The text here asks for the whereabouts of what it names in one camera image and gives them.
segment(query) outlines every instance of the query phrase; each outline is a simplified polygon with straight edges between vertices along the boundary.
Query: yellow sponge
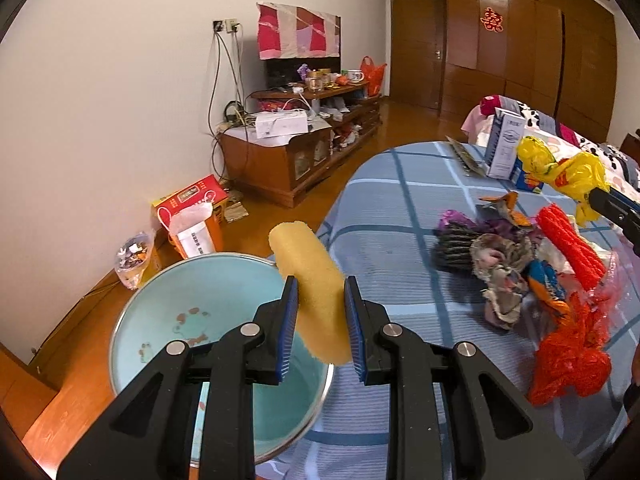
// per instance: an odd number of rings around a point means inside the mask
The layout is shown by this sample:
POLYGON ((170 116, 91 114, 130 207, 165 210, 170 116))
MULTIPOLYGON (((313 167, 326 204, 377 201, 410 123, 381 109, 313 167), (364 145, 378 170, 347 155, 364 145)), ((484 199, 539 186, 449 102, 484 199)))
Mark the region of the yellow sponge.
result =
POLYGON ((324 363, 351 361, 344 314, 344 276, 304 222, 276 225, 269 245, 283 278, 298 279, 296 331, 309 352, 324 363))

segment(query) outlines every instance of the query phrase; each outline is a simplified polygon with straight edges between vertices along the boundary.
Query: bed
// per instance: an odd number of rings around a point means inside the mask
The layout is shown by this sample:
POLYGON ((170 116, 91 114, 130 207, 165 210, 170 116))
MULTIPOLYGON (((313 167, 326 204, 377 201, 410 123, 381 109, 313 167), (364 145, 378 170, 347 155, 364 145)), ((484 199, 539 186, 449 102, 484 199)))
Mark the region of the bed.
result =
MULTIPOLYGON (((470 146, 478 160, 483 148, 470 146)), ((543 316, 525 309, 513 332, 484 320, 483 283, 472 276, 438 270, 432 263, 434 228, 446 209, 475 216, 479 197, 511 189, 504 181, 469 176, 446 142, 409 144, 380 153, 347 183, 318 231, 318 237, 347 275, 358 279, 362 297, 382 303, 392 320, 424 340, 452 346, 471 340, 508 378, 526 392, 543 316)), ((518 207, 528 215, 557 203, 574 213, 575 203, 545 186, 542 195, 521 192, 518 207)), ((582 230, 604 248, 618 236, 603 220, 582 230)), ((540 408, 541 416, 585 467, 622 430, 622 395, 630 383, 630 364, 640 333, 638 283, 630 276, 629 295, 620 303, 619 326, 607 345, 613 372, 606 386, 585 399, 569 394, 540 408)), ((438 397, 441 429, 442 399, 438 397)), ((337 369, 321 416, 295 446, 257 472, 268 479, 385 478, 388 441, 388 387, 365 388, 352 367, 337 369)), ((444 441, 443 452, 449 456, 444 441)))
POLYGON ((580 151, 597 155, 607 171, 607 181, 635 202, 640 202, 640 170, 635 160, 611 144, 591 142, 560 121, 521 101, 500 95, 484 97, 462 124, 470 144, 486 146, 497 107, 526 118, 525 135, 544 140, 556 160, 570 158, 580 151))

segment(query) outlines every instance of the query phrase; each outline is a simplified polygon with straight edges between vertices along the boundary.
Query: television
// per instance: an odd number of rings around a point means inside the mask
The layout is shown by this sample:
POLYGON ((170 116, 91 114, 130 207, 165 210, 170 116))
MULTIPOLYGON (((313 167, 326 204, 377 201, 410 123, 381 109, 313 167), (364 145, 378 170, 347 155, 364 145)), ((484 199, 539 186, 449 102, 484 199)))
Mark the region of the television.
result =
POLYGON ((288 83, 300 82, 298 69, 304 63, 312 70, 330 68, 331 72, 341 70, 340 57, 287 57, 266 59, 264 61, 267 76, 267 88, 286 87, 288 83))
POLYGON ((312 70, 340 72, 340 16, 287 4, 256 5, 260 12, 258 50, 269 88, 299 82, 302 64, 312 70))

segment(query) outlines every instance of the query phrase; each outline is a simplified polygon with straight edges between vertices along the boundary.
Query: yellow plastic bag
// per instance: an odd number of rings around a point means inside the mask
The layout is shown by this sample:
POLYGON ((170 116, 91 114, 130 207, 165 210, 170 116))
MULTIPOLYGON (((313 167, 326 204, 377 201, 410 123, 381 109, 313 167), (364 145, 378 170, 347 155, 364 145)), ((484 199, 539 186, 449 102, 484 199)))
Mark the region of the yellow plastic bag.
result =
POLYGON ((600 218, 600 214, 589 206, 589 193, 596 187, 609 192, 609 184, 604 179, 604 166, 596 155, 580 152, 556 162, 544 142, 535 137, 524 137, 518 145, 518 156, 524 171, 578 202, 575 221, 579 226, 600 218))

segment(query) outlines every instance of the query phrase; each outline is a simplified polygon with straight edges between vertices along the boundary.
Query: light blue bowl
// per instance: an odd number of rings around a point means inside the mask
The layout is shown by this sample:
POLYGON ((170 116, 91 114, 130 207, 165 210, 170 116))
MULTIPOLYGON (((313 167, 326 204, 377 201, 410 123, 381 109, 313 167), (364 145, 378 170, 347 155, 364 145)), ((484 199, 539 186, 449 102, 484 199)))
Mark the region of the light blue bowl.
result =
MULTIPOLYGON (((110 347, 111 386, 118 394, 146 363, 174 339, 190 346, 217 341, 251 321, 257 308, 282 295, 284 282, 269 260, 237 253, 205 254, 183 260, 154 276, 124 308, 110 347)), ((302 437, 326 397, 333 367, 312 357, 295 336, 289 372, 280 386, 254 385, 256 463, 302 437)), ((191 463, 200 461, 203 384, 191 463)))

